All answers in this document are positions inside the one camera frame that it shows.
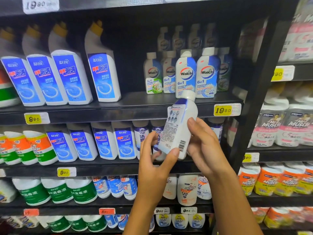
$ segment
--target person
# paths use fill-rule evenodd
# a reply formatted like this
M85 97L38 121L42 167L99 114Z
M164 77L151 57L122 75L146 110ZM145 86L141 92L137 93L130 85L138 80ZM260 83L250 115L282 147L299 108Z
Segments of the person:
M189 118L187 124L193 135L187 151L209 181L219 234L263 235L215 133L200 118ZM167 177L178 159L179 149L174 148L159 167L153 166L152 162L161 154L150 154L151 145L156 142L157 134L151 132L141 143L138 191L123 235L149 233L154 209L162 198Z

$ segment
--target white bottle with green label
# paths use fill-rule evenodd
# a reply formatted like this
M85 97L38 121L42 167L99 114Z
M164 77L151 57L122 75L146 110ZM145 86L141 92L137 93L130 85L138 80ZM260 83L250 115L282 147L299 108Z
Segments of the white bottle with green label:
M15 165L21 162L21 158L15 152L13 144L9 139L0 133L0 157L7 165Z
M13 147L24 165L38 162L30 142L23 134L22 126L3 127L4 135L13 143Z
M88 226L81 215L67 215L65 218L76 232L82 232L88 229Z
M74 201L77 204L88 204L98 197L95 185L91 177L66 178L67 186L72 189Z
M147 53L147 59L143 64L147 94L162 93L163 72L156 52Z
M42 125L36 125L36 127L24 125L23 134L30 142L40 165L50 165L58 161L58 157Z
M71 225L64 216L47 216L47 224L54 233L61 233L68 230Z
M61 204L73 199L71 189L67 187L64 178L43 177L41 183L47 189L55 204Z
M86 222L88 230L93 233L98 233L107 227L103 215L84 215L83 220Z
M51 199L38 177L13 177L12 182L28 205L42 205Z

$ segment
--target blue label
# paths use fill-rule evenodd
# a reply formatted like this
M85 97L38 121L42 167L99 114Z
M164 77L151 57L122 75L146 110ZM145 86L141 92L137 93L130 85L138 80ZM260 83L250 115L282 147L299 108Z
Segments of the blue label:
M132 196L137 193L137 182L135 176L121 176L120 181L123 184L123 190L126 196Z
M10 76L16 91L23 103L37 103L40 99L35 87L26 71L25 65L20 58L1 59L7 74Z
M131 128L115 128L117 147L121 157L135 157Z
M108 138L108 133L106 132L106 129L97 129L92 128L97 147L100 153L100 156L106 157L106 158L113 158L113 154L110 147L110 142Z
M109 226L113 226L117 223L116 215L104 215L104 218Z
M164 126L161 126L161 127L152 127L152 131L155 131L158 133L157 135L157 143L153 146L153 149L158 151L158 145L160 143L160 138L161 138L161 133L163 132L164 130Z
M60 160L71 160L73 155L62 131L47 132L50 142Z
M86 96L82 87L73 55L53 56L59 71L68 100L71 102L85 101Z
M121 191L123 191L123 184L120 181L119 176L107 176L107 179L108 179L112 194L118 194Z
M111 73L106 53L88 54L92 77L99 99L115 98Z
M117 214L117 222L119 227L125 227L128 222L128 214Z
M69 130L80 158L92 158L92 154L83 130Z
M61 102L63 97L46 56L27 58L46 102Z
M92 181L94 182L98 194L105 194L110 190L109 182L105 176L92 177Z

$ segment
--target price tag holder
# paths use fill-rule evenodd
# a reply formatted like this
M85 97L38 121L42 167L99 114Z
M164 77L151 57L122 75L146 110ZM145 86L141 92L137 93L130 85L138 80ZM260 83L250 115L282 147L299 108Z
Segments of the price tag holder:
M242 162L258 162L260 153L246 153Z
M59 0L22 0L23 12L27 15L58 11Z
M214 105L214 116L237 116L240 114L240 103Z
M100 208L100 215L115 215L115 208Z
M4 169L0 169L0 177L6 177Z
M26 124L50 124L47 112L25 113Z
M24 209L24 216L39 216L39 209Z
M295 66L276 66L272 81L291 81L295 74Z
M170 214L170 208L156 208L153 214Z
M182 207L180 212L182 214L196 214L198 212L197 207Z
M58 167L58 177L76 176L76 167Z

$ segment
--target barcode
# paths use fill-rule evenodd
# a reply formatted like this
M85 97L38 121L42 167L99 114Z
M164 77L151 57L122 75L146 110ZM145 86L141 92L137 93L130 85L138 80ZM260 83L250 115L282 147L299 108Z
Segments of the barcode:
M181 140L178 146L181 152L184 150L185 145L186 145L186 142Z

